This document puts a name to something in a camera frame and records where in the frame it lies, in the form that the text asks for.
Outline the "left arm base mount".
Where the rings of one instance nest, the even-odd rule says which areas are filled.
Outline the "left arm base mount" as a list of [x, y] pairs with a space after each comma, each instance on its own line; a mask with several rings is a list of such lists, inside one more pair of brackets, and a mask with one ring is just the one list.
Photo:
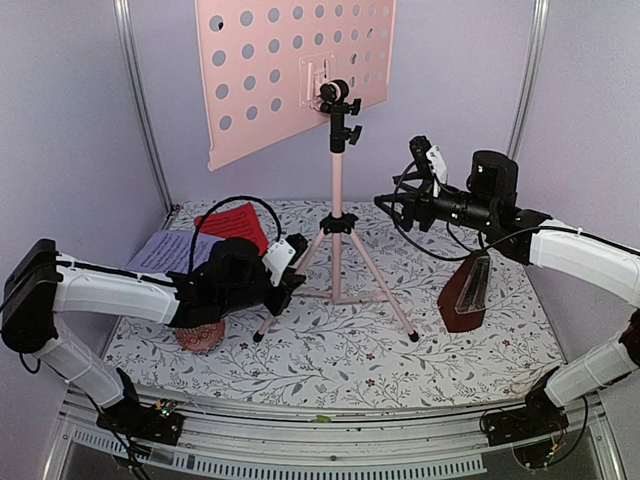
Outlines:
[[97, 426], [134, 439], [176, 446], [182, 434], [185, 417], [179, 413], [163, 413], [161, 409], [145, 407], [124, 399], [102, 409]]

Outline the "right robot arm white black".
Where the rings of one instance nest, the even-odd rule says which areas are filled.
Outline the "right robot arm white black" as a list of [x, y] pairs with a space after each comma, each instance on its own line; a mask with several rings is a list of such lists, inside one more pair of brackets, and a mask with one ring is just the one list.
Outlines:
[[[412, 156], [394, 177], [393, 192], [374, 199], [401, 234], [414, 226], [428, 231], [436, 220], [473, 229], [485, 236], [488, 248], [514, 262], [570, 275], [638, 307], [638, 250], [517, 207], [515, 161], [495, 151], [475, 152], [466, 188], [459, 190], [446, 184], [438, 153], [417, 148]], [[638, 368], [639, 315], [633, 313], [612, 338], [542, 376], [525, 397], [517, 427], [537, 436], [554, 422], [556, 410]]]

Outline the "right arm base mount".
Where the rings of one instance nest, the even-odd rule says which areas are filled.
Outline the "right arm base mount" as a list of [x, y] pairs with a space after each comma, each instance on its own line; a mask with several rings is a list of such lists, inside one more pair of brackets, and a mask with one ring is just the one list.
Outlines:
[[479, 420], [480, 430], [490, 446], [561, 433], [568, 426], [563, 407], [553, 404], [542, 386], [534, 387], [525, 396], [522, 407], [486, 412]]

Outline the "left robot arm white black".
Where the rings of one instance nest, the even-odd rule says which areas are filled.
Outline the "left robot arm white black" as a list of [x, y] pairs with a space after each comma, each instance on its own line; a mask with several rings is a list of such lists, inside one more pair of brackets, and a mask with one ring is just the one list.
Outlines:
[[246, 239], [224, 239], [186, 274], [142, 274], [79, 262], [42, 239], [5, 283], [1, 337], [10, 350], [33, 355], [81, 388], [126, 433], [138, 434], [149, 415], [131, 381], [104, 364], [60, 314], [134, 317], [177, 329], [214, 325], [258, 305], [277, 316], [305, 281], [294, 265], [307, 246], [299, 234], [266, 251]]

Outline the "pink music stand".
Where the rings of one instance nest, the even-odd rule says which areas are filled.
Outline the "pink music stand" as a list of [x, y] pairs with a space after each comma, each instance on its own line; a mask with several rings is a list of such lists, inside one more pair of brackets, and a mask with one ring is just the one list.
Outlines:
[[364, 244], [343, 209], [343, 164], [362, 130], [348, 116], [385, 101], [396, 5], [392, 1], [199, 1], [197, 41], [209, 130], [210, 170], [217, 170], [319, 125], [329, 129], [331, 210], [298, 263], [332, 243], [331, 286], [343, 304], [342, 242]]

